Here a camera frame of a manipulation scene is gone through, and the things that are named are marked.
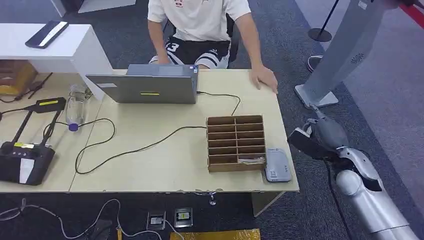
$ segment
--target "plastic bottle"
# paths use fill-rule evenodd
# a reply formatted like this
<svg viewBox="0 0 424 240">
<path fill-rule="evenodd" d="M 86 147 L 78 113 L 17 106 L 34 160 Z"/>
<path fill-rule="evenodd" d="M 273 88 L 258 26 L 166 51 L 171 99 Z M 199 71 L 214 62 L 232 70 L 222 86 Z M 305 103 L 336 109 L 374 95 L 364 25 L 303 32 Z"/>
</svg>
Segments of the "plastic bottle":
<svg viewBox="0 0 424 240">
<path fill-rule="evenodd" d="M 85 112 L 86 87 L 74 84 L 70 87 L 66 106 L 66 123 L 69 124 L 70 131 L 78 131 L 79 125 L 84 122 Z"/>
</svg>

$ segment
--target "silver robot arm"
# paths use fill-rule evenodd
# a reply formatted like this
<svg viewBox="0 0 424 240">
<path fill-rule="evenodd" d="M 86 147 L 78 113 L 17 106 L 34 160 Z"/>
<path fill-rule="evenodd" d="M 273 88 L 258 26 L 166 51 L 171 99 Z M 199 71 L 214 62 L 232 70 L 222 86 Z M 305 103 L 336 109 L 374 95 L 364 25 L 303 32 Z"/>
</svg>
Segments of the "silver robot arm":
<svg viewBox="0 0 424 240">
<path fill-rule="evenodd" d="M 350 147 L 338 152 L 341 159 L 353 163 L 355 170 L 340 171 L 336 184 L 349 198 L 367 231 L 377 240 L 419 240 L 387 194 L 368 157 Z"/>
<path fill-rule="evenodd" d="M 318 119 L 296 128 L 288 142 L 313 159 L 331 163 L 336 184 L 350 200 L 366 231 L 377 240 L 419 240 L 387 194 L 368 157 L 350 147 L 343 127 L 311 106 Z"/>
</svg>

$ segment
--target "white cable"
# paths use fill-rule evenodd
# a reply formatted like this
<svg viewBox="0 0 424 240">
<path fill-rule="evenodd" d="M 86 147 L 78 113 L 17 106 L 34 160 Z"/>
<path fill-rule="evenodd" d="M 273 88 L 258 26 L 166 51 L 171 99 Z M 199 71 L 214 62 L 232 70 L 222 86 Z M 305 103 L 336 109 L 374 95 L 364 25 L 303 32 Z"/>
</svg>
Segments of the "white cable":
<svg viewBox="0 0 424 240">
<path fill-rule="evenodd" d="M 7 213 L 10 213 L 10 212 L 13 212 L 13 211 L 18 211 L 15 215 L 12 215 L 12 216 L 9 216 L 9 217 L 5 217 L 5 218 L 0 218 L 0 222 L 1 221 L 7 221 L 7 220 L 11 220 L 11 219 L 14 219 L 14 218 L 16 218 L 17 216 L 19 216 L 20 214 L 21 214 L 21 212 L 25 209 L 25 208 L 37 208 L 37 209 L 40 209 L 40 210 L 43 210 L 43 211 L 45 211 L 45 212 L 47 212 L 47 213 L 49 213 L 50 215 L 52 215 L 52 216 L 54 216 L 54 217 L 56 217 L 57 219 L 59 219 L 59 222 L 60 222 L 60 228 L 61 228 L 61 230 L 62 230 L 62 234 L 63 234 L 63 236 L 66 238 L 66 239 L 77 239 L 77 238 L 79 238 L 79 237 L 81 237 L 82 235 L 84 235 L 88 230 L 90 230 L 92 227 L 94 227 L 94 225 L 96 225 L 96 223 L 97 223 L 97 221 L 99 220 L 99 218 L 100 218 L 100 215 L 102 214 L 102 212 L 103 212 L 103 209 L 105 208 L 105 206 L 108 204 L 108 203 L 110 203 L 110 202 L 112 202 L 112 201 L 116 201 L 117 203 L 118 203 L 118 211 L 117 211 L 117 214 L 116 214 L 116 221 L 117 221 L 117 223 L 118 223 L 118 227 L 121 229 L 121 231 L 122 231 L 122 233 L 125 235 L 125 236 L 127 236 L 127 237 L 135 237 L 135 236 L 137 236 L 137 235 L 140 235 L 140 234 L 143 234 L 143 233 L 153 233 L 153 234 L 156 234 L 158 237 L 159 237 L 159 240 L 162 240 L 162 238 L 161 238 L 161 235 L 159 235 L 159 233 L 157 233 L 156 231 L 151 231 L 151 230 L 144 230 L 144 231 L 139 231 L 139 232 L 136 232 L 136 233 L 134 233 L 134 234 L 128 234 L 128 233 L 126 233 L 123 229 L 122 229 L 122 226 L 121 226 L 121 223 L 120 223 L 120 221 L 119 221 L 119 214 L 120 214 L 120 211 L 121 211 L 121 202 L 118 200 L 118 199 L 116 199 L 116 198 L 112 198 L 112 199 L 110 199 L 110 200 L 108 200 L 107 202 L 105 202 L 104 204 L 103 204 L 103 206 L 101 207 L 101 209 L 100 209 L 100 211 L 98 212 L 98 215 L 97 215 L 97 218 L 95 219 L 95 221 L 86 229 L 86 230 L 84 230 L 83 232 L 81 232 L 80 234 L 78 234 L 77 236 L 67 236 L 66 235 L 66 233 L 65 233 L 65 230 L 64 230 L 64 222 L 62 221 L 62 218 L 61 217 L 59 217 L 58 215 L 56 215 L 56 214 L 54 214 L 53 212 L 51 212 L 50 210 L 48 210 L 48 209 L 46 209 L 46 208 L 44 208 L 44 207 L 40 207 L 40 206 L 37 206 L 37 205 L 32 205 L 32 204 L 30 204 L 30 205 L 26 205 L 26 200 L 25 200 L 25 198 L 23 198 L 22 199 L 22 206 L 21 207 L 15 207 L 15 208 L 12 208 L 12 209 L 9 209 L 9 210 L 6 210 L 6 211 L 4 211 L 4 212 L 2 212 L 2 213 L 0 213 L 0 216 L 2 216 L 2 215 L 4 215 L 4 214 L 7 214 Z M 182 240 L 184 240 L 184 237 L 179 233 L 179 232 L 177 232 L 176 230 L 175 230 L 175 228 L 171 225 L 171 223 L 169 222 L 169 221 L 167 221 L 166 219 L 165 219 L 165 222 L 171 227 L 171 229 L 176 233 L 176 234 L 178 234 L 181 238 L 182 238 Z"/>
<path fill-rule="evenodd" d="M 165 222 L 172 228 L 172 230 L 176 233 L 176 234 L 178 234 L 178 236 L 180 236 L 181 237 L 181 239 L 182 240 L 184 240 L 184 237 L 183 237 L 183 235 L 181 235 L 181 233 L 179 233 L 179 232 L 177 232 L 176 230 L 175 230 L 175 228 L 171 225 L 171 223 L 168 221 L 168 220 L 166 220 L 165 219 Z"/>
</svg>

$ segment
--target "office chair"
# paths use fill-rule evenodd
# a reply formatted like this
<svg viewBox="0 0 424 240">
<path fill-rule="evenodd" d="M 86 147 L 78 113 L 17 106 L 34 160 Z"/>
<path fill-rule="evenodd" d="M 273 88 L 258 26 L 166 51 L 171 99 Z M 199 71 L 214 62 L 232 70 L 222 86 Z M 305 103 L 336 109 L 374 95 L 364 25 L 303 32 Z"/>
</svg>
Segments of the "office chair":
<svg viewBox="0 0 424 240">
<path fill-rule="evenodd" d="M 237 52 L 239 51 L 239 43 L 240 43 L 240 32 L 235 25 L 234 20 L 227 14 L 226 15 L 226 33 L 231 39 L 230 48 L 229 48 L 229 58 L 228 58 L 228 67 L 230 68 L 230 63 L 234 62 L 237 57 Z M 166 34 L 168 29 L 172 30 L 172 33 L 169 36 L 173 36 L 177 32 L 177 28 L 172 24 L 172 22 L 168 19 L 163 27 L 163 33 Z"/>
</svg>

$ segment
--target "hand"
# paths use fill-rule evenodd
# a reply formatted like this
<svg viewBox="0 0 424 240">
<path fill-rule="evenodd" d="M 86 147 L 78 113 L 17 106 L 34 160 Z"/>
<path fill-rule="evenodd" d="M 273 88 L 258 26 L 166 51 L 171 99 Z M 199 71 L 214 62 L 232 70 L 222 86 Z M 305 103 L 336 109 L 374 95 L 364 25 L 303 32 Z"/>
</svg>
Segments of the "hand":
<svg viewBox="0 0 424 240">
<path fill-rule="evenodd" d="M 170 59 L 168 58 L 167 55 L 165 55 L 165 56 L 158 55 L 157 56 L 157 63 L 158 64 L 170 64 L 171 62 L 170 62 Z"/>
<path fill-rule="evenodd" d="M 274 72 L 262 64 L 257 67 L 252 67 L 252 70 L 250 71 L 250 80 L 257 89 L 261 89 L 261 83 L 264 83 L 270 87 L 274 93 L 278 93 L 278 82 Z"/>
</svg>

